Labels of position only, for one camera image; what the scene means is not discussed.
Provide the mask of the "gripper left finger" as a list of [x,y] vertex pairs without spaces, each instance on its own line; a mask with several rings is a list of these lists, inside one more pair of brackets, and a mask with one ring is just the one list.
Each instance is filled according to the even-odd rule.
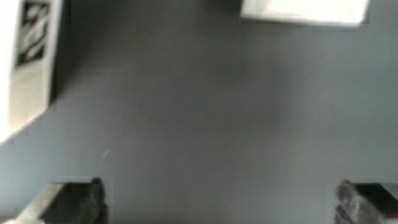
[[102,179],[50,183],[11,224],[109,224]]

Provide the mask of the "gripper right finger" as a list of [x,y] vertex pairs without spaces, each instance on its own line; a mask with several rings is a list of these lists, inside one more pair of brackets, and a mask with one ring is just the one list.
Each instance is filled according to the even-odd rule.
[[398,183],[354,183],[336,188],[334,224],[398,224]]

